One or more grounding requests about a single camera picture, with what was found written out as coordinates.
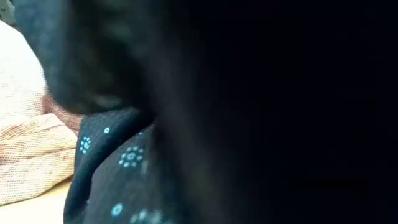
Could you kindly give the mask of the black garment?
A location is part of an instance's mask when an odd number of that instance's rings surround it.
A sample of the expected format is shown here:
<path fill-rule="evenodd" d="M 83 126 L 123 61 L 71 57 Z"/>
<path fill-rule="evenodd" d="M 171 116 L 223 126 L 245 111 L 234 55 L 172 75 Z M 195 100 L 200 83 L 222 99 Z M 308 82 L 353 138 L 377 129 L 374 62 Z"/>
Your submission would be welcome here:
<path fill-rule="evenodd" d="M 11 0 L 51 96 L 153 118 L 180 224 L 398 224 L 398 0 Z"/>

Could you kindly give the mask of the navy cloth with blue dots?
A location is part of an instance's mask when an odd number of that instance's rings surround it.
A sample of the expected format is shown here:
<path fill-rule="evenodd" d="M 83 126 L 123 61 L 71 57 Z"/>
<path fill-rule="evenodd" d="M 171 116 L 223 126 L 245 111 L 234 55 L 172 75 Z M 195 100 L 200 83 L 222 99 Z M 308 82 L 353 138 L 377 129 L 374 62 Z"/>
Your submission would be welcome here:
<path fill-rule="evenodd" d="M 153 127 L 152 116 L 134 108 L 83 118 L 64 224 L 181 223 Z"/>

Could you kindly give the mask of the pink white woven shirt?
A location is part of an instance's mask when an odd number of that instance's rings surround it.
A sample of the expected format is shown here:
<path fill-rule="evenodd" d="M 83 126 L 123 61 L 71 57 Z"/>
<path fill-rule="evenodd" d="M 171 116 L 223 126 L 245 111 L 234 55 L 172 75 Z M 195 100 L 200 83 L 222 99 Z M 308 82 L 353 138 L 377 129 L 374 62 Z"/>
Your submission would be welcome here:
<path fill-rule="evenodd" d="M 0 21 L 0 206 L 37 197 L 73 174 L 80 121 L 53 101 L 22 34 Z"/>

